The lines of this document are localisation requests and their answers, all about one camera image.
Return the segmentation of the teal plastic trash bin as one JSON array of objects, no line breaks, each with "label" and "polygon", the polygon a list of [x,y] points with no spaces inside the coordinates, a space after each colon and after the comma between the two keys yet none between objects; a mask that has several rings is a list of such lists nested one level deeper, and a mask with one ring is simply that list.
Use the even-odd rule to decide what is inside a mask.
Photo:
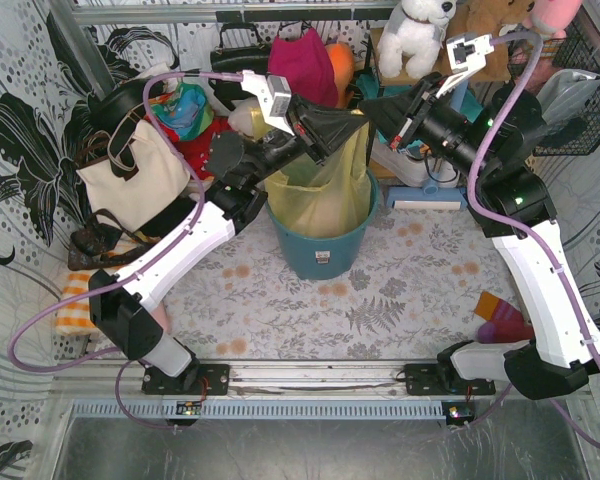
[{"label": "teal plastic trash bin", "polygon": [[337,237],[314,238],[299,235],[283,226],[268,203],[265,211],[273,222],[282,256],[302,280],[330,280],[349,271],[358,257],[365,233],[379,207],[379,185],[370,169],[370,203],[367,218],[354,230]]}]

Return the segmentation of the yellow translucent trash bag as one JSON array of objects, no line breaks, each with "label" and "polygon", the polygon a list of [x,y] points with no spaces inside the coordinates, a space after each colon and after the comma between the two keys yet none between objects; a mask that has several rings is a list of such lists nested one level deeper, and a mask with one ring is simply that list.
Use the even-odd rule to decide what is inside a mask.
[{"label": "yellow translucent trash bag", "polygon": [[324,164],[304,154],[265,179],[275,219],[311,238],[338,237],[359,227],[371,204],[368,137],[369,127],[363,125]]}]

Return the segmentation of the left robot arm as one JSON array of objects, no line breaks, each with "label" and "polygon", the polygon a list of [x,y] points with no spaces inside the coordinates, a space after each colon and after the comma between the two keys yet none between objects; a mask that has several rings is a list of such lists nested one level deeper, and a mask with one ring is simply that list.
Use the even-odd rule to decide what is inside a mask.
[{"label": "left robot arm", "polygon": [[358,110],[322,107],[299,95],[281,120],[289,132],[272,128],[258,141],[235,131],[215,136],[207,164],[214,181],[194,210],[134,262],[114,274],[99,270],[89,281],[92,322],[127,359],[144,365],[146,394],[204,394],[212,373],[153,317],[164,296],[257,217],[267,198],[262,181],[302,155],[324,162],[367,122]]}]

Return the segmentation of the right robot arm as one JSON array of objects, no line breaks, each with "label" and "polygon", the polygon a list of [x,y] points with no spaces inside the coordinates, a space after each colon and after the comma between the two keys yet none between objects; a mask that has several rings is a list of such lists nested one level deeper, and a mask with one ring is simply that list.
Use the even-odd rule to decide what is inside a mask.
[{"label": "right robot arm", "polygon": [[431,74],[406,92],[359,107],[396,146],[421,141],[465,176],[469,211],[504,259],[533,336],[453,345],[437,356],[438,376],[450,387],[505,381],[531,400],[571,394],[600,373],[600,331],[565,258],[547,187],[525,164],[530,141],[546,127],[540,104],[515,84],[469,121],[445,100],[444,85]]}]

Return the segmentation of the light blue floor squeegee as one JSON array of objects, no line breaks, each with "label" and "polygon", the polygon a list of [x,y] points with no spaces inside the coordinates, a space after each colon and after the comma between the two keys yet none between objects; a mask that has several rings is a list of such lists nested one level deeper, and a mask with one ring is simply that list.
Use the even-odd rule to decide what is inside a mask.
[{"label": "light blue floor squeegee", "polygon": [[[417,159],[431,154],[428,146],[420,141],[409,143],[406,147],[393,150],[406,153]],[[432,176],[422,187],[391,187],[386,196],[386,205],[402,209],[462,210],[466,207],[463,189],[458,183],[453,188],[441,188],[436,177]]]}]

